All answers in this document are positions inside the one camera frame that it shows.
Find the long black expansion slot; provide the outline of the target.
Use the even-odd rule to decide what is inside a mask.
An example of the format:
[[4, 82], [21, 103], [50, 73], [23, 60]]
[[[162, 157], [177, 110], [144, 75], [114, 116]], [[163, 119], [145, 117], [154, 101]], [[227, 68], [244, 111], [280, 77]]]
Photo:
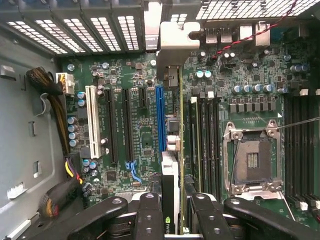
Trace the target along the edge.
[[126, 161], [132, 163], [135, 160], [135, 156], [132, 130], [131, 94], [128, 88], [122, 89], [121, 93]]
[[111, 154], [111, 163], [118, 164], [118, 144], [117, 144], [117, 126], [116, 126], [116, 111], [115, 100], [112, 89], [105, 91], [105, 105], [107, 110], [107, 122], [109, 130], [109, 149]]

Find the green motherboard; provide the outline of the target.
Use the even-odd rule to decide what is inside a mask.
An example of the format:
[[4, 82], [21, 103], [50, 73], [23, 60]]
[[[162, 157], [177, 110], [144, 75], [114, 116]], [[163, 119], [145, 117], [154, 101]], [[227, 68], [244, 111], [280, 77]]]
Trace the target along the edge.
[[[320, 45], [318, 37], [300, 37], [292, 29], [273, 29], [261, 49], [241, 45], [216, 61], [210, 48], [192, 51], [183, 65], [184, 181], [197, 192], [222, 202], [222, 136], [228, 122], [278, 127], [320, 117]], [[156, 86], [161, 86], [154, 53], [67, 57], [63, 72], [74, 79], [75, 95], [66, 98], [70, 152], [83, 179], [85, 207], [105, 198], [160, 189]], [[85, 86], [96, 86], [101, 157], [91, 159]], [[139, 106], [146, 87], [147, 109]], [[105, 92], [114, 95], [118, 164], [111, 163]], [[122, 89], [131, 97], [134, 161], [127, 162]], [[250, 200], [313, 229], [320, 228], [320, 120], [280, 129], [280, 199]]]

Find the short black expansion slot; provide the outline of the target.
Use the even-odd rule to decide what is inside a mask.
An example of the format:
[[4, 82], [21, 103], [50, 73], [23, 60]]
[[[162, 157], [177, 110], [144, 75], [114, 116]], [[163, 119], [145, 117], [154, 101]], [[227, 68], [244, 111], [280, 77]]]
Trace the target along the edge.
[[148, 108], [148, 96], [147, 96], [146, 87], [139, 87], [138, 88], [138, 97], [139, 97], [139, 107], [141, 109], [147, 109]]

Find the blue expansion slot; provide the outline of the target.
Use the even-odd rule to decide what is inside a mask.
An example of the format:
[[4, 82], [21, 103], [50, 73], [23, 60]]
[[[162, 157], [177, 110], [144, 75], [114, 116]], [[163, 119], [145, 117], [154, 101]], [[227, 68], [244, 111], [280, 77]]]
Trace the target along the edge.
[[166, 125], [165, 125], [165, 96], [164, 87], [155, 87], [155, 103], [157, 117], [157, 133], [158, 133], [158, 148], [159, 152], [166, 150]]

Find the white expansion slot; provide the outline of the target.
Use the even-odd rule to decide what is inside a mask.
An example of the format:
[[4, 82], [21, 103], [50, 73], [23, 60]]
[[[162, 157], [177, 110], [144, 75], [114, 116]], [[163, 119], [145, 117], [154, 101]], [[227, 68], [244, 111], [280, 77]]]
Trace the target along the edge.
[[94, 85], [86, 85], [85, 94], [90, 157], [91, 159], [99, 159], [102, 156], [102, 152], [97, 87]]

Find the open PC case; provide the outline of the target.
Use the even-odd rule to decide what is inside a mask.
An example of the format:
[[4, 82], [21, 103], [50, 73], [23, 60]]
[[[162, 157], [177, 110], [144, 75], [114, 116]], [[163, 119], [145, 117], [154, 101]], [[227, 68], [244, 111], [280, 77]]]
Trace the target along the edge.
[[[0, 0], [0, 240], [50, 240], [50, 228], [110, 197], [154, 193], [162, 211], [162, 182], [85, 207], [67, 132], [75, 81], [62, 69], [68, 57], [145, 53], [157, 69], [162, 22], [198, 23], [191, 52], [212, 49], [211, 61], [269, 46], [274, 29], [320, 45], [320, 0]], [[183, 236], [164, 240], [203, 240], [184, 203]], [[320, 240], [320, 227], [299, 224], [300, 240]]]

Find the thin socket locking lever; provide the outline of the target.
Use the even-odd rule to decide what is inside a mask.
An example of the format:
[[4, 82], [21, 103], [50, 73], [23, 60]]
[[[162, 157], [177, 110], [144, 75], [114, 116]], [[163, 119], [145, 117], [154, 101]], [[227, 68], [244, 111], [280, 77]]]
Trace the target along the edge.
[[303, 120], [303, 121], [299, 121], [299, 122], [295, 122], [295, 123], [286, 124], [283, 126], [278, 126], [276, 128], [276, 130], [291, 128], [291, 127], [295, 127], [295, 126], [299, 126], [299, 125], [303, 125], [303, 124], [307, 124], [307, 123], [312, 123], [312, 122], [316, 122], [316, 121], [320, 121], [320, 116], [315, 117], [315, 118], [311, 118], [311, 119], [307, 119], [307, 120]]

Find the metal CPU socket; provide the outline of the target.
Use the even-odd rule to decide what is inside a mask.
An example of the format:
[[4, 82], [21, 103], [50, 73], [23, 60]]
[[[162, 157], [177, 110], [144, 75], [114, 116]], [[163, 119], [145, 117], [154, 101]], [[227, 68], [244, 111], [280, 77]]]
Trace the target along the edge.
[[283, 188], [281, 134], [275, 119], [264, 126], [226, 124], [222, 136], [226, 193], [253, 201], [280, 199]]

